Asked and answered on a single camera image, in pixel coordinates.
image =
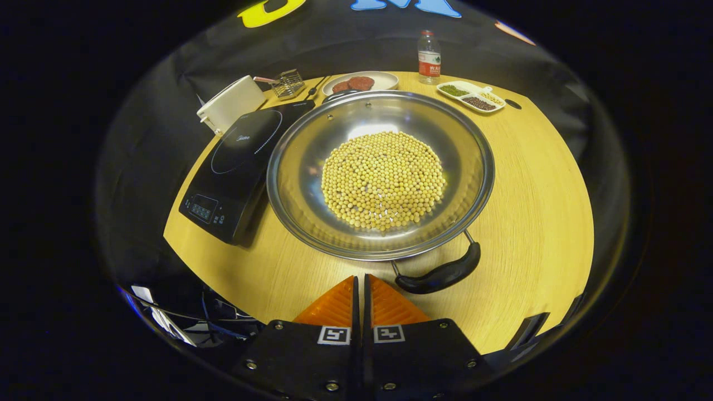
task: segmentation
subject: digital display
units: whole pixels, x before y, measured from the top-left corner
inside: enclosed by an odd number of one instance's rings
[[[196,195],[193,198],[193,204],[190,207],[190,212],[202,218],[205,221],[210,221],[210,216],[215,210],[218,202],[215,199],[206,198],[202,195]]]

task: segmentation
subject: black cloth backdrop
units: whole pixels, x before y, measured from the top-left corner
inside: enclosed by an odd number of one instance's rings
[[[350,3],[307,0],[253,29],[237,13],[227,16],[137,83],[107,133],[96,171],[99,243],[120,283],[185,272],[163,229],[181,183],[213,137],[195,114],[199,97],[207,101],[245,75],[272,77],[291,68],[305,79],[417,71],[416,40],[430,29],[441,44],[442,73],[528,96],[579,159],[590,135],[590,101],[576,76],[541,46],[502,32],[495,19],[453,0],[462,18],[413,4],[353,11]]]

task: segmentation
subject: stainless steel wok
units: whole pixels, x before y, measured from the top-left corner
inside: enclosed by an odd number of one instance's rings
[[[386,232],[356,229],[324,203],[322,166],[329,153],[357,136],[403,131],[439,156],[447,185],[440,204],[420,223]],[[355,260],[391,260],[396,282],[412,293],[432,293],[465,278],[480,259],[466,232],[493,188],[493,154],[481,130],[454,107],[404,91],[337,93],[295,122],[267,167],[267,193],[282,224],[307,245]],[[401,275],[395,259],[418,255],[465,233],[471,244],[459,260],[420,278]]]

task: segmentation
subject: meat slice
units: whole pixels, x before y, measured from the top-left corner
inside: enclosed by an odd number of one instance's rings
[[[355,76],[347,81],[349,87],[358,91],[368,91],[374,86],[374,80],[368,76]]]
[[[339,82],[337,85],[334,85],[334,86],[332,87],[332,93],[345,91],[345,90],[347,90],[347,89],[350,89],[350,87],[349,87],[349,84],[348,84],[346,81],[344,81],[344,82]]]

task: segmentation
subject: plate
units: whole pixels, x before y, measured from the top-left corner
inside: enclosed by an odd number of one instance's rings
[[[462,91],[467,91],[468,94],[467,94],[467,95],[462,95],[462,96],[453,96],[453,95],[451,95],[450,93],[445,92],[444,90],[441,89],[442,87],[444,87],[444,86],[446,86],[446,85],[453,85],[453,86],[455,86],[456,88],[458,88],[458,89],[460,89],[460,90],[462,90]],[[451,82],[444,82],[444,83],[441,83],[441,84],[438,85],[436,88],[437,88],[438,91],[441,92],[444,96],[448,96],[449,98],[452,98],[452,99],[454,99],[454,100],[456,100],[456,101],[462,103],[462,104],[465,105],[466,107],[471,108],[471,109],[473,109],[473,110],[475,110],[475,111],[477,111],[477,112],[479,112],[479,113],[484,113],[484,114],[495,113],[496,111],[500,110],[501,108],[505,107],[505,105],[506,105],[505,101],[504,101],[500,96],[497,96],[497,95],[495,95],[495,94],[493,93],[493,89],[492,89],[490,86],[486,86],[485,88],[481,88],[480,86],[473,85],[473,84],[470,83],[470,82],[465,82],[465,81],[451,81]],[[495,102],[493,102],[493,101],[490,101],[490,100],[488,100],[488,99],[482,97],[482,96],[481,96],[482,93],[489,93],[489,94],[490,94],[492,97],[494,97],[496,100],[499,100],[499,101],[501,102],[501,104],[497,104],[497,103],[495,103]],[[471,97],[471,96],[475,96],[476,98],[478,98],[478,99],[480,99],[480,100],[486,102],[487,104],[490,104],[490,105],[492,105],[492,106],[495,106],[495,108],[494,108],[493,110],[483,110],[482,108],[477,108],[477,107],[473,106],[472,104],[470,104],[470,103],[468,103],[468,102],[466,102],[466,101],[463,100],[464,98],[469,98],[469,97]]]
[[[374,86],[371,87],[372,91],[384,91],[387,89],[395,89],[399,85],[399,77],[393,75],[392,73],[387,73],[383,71],[362,71],[355,73],[348,73],[347,75],[340,76],[339,78],[334,78],[327,82],[322,87],[322,93],[325,96],[332,94],[332,88],[340,82],[348,81],[350,78],[355,76],[368,76],[374,80]]]

